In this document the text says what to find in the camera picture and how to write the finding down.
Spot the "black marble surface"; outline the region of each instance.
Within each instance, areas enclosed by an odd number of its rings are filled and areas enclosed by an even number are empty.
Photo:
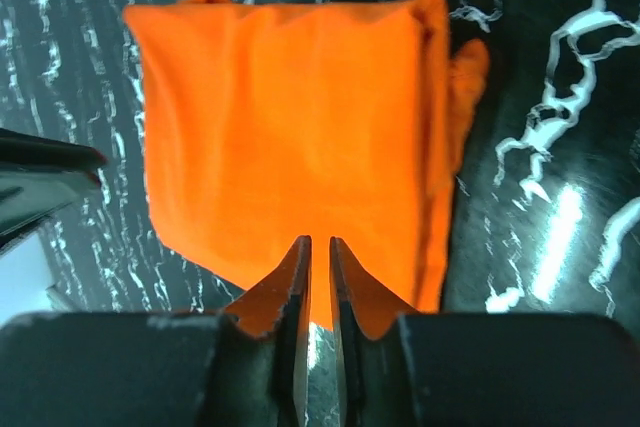
[[[240,292],[162,247],[148,219],[139,52],[120,14],[172,1],[0,0],[2,126],[111,157],[102,195],[42,232],[85,309],[202,310]],[[640,0],[448,1],[454,48],[482,36],[493,68],[444,308],[598,312],[640,337]],[[330,336],[312,334],[309,424],[335,425]]]

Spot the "white floor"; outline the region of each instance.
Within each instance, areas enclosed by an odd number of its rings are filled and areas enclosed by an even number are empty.
[[[51,311],[51,271],[37,234],[0,256],[0,326],[18,314]]]

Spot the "orange cloth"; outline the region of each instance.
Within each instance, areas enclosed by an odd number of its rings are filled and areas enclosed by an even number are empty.
[[[311,320],[331,328],[329,237],[436,311],[454,174],[488,55],[449,59],[445,0],[127,7],[142,53],[159,238],[248,289],[311,235]]]

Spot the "cloth fold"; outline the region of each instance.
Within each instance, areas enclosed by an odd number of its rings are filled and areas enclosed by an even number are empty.
[[[248,289],[301,234],[311,320],[331,328],[330,236],[402,299],[436,311],[451,200],[482,95],[477,40],[449,57],[445,0],[133,5],[153,226]]]

